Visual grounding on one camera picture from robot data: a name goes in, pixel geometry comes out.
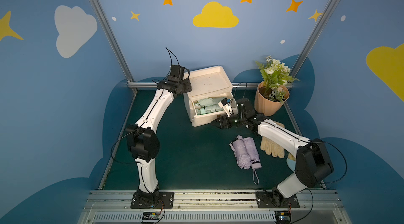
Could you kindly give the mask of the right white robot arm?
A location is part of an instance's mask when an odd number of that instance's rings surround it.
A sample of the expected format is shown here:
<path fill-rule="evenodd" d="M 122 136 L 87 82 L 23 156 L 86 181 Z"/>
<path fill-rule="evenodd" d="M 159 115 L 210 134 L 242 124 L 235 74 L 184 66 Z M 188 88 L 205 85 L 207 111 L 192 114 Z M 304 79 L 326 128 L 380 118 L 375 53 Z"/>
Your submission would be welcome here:
<path fill-rule="evenodd" d="M 236 102 L 237 114 L 223 115 L 211 122 L 220 129 L 244 126 L 272 140 L 296 159 L 294 172 L 267 194 L 269 207 L 285 208 L 296 194 L 319 184 L 334 172 L 325 142 L 310 140 L 280 127 L 262 113 L 258 113 L 247 98 Z"/>

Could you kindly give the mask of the white three-drawer cabinet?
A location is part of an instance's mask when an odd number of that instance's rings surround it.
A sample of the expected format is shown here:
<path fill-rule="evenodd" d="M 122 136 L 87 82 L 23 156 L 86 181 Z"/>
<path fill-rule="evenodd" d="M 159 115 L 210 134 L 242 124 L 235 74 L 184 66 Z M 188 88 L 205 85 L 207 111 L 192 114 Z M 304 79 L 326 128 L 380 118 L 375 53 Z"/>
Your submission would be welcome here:
<path fill-rule="evenodd" d="M 184 94 L 185 107 L 192 126 L 199 127 L 214 121 L 221 116 L 227 116 L 226 112 L 220 111 L 206 115 L 197 115 L 195 101 L 211 98 L 226 97 L 232 100 L 234 115 L 238 114 L 236 101 L 232 95 L 233 86 L 221 66 L 214 66 L 200 70 L 194 70 L 190 73 L 184 73 L 184 79 L 189 79 L 192 91 Z"/>

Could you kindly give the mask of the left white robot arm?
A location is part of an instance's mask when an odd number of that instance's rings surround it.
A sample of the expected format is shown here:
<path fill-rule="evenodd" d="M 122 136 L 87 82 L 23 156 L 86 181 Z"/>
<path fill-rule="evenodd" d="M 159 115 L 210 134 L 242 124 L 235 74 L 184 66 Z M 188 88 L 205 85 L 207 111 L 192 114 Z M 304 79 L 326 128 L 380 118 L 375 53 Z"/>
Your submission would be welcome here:
<path fill-rule="evenodd" d="M 126 127 L 127 148 L 138 169 L 140 184 L 134 193 L 136 208 L 152 208 L 159 204 L 159 188 L 155 159 L 161 144 L 156 135 L 159 122 L 174 99 L 192 91 L 189 69 L 171 65 L 169 75 L 158 82 L 150 105 L 134 124 Z"/>

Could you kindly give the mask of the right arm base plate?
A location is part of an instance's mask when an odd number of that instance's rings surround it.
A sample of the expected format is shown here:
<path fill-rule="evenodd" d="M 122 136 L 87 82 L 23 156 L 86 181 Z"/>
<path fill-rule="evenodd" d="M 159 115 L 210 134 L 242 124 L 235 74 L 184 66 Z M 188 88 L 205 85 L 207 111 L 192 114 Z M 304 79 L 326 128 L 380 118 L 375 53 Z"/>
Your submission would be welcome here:
<path fill-rule="evenodd" d="M 258 190 L 255 192 L 257 206 L 260 209 L 270 209 L 270 208 L 300 208 L 300 204 L 296 195 L 290 198 L 284 198 L 278 192 Z"/>

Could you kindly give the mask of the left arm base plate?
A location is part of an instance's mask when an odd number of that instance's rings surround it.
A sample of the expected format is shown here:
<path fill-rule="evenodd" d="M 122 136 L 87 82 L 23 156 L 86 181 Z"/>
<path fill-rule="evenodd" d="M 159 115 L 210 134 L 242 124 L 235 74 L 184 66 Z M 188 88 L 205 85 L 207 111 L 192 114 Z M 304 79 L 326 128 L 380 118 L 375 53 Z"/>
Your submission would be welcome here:
<path fill-rule="evenodd" d="M 172 209 L 174 203 L 174 192 L 156 191 L 152 193 L 137 190 L 132 197 L 131 209 L 164 208 Z"/>

